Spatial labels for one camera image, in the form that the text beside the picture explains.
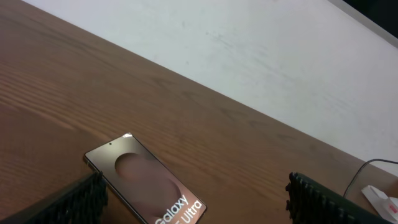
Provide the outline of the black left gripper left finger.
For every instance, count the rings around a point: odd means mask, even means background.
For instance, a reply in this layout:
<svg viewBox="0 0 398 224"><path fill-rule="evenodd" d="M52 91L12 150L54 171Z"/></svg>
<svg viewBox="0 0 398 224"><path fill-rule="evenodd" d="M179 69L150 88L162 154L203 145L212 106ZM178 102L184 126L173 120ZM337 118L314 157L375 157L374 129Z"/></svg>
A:
<svg viewBox="0 0 398 224"><path fill-rule="evenodd" d="M1 224L98 224L107 205L107 185L103 174L94 172L1 220Z"/></svg>

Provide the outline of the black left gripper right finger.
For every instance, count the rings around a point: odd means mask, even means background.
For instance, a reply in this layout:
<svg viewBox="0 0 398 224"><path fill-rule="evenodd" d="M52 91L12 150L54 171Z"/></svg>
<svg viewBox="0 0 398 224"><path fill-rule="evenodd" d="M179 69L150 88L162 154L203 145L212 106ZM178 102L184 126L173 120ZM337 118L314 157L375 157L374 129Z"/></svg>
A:
<svg viewBox="0 0 398 224"><path fill-rule="evenodd" d="M293 224L390 224L301 173L289 174L285 190Z"/></svg>

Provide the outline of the Samsung Galaxy smartphone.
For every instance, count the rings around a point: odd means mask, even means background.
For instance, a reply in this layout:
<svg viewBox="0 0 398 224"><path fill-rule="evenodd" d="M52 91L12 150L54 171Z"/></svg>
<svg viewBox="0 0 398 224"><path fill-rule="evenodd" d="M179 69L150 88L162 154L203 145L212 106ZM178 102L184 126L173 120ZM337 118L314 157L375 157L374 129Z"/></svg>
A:
<svg viewBox="0 0 398 224"><path fill-rule="evenodd" d="M88 151L84 159L141 223L197 224L207 210L131 133Z"/></svg>

